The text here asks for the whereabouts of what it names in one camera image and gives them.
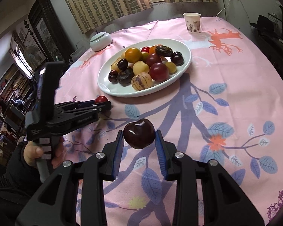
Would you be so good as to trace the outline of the person's left hand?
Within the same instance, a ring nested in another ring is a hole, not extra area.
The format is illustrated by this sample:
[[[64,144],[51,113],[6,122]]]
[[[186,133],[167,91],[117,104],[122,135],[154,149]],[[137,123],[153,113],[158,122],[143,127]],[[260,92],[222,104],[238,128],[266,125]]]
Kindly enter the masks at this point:
[[[57,168],[61,163],[63,163],[64,160],[64,138],[61,136],[59,138],[59,143],[55,149],[55,155],[52,160],[53,168]],[[23,157],[25,162],[29,166],[36,166],[36,159],[42,157],[44,151],[41,147],[37,146],[34,142],[29,141],[27,145],[25,146]]]

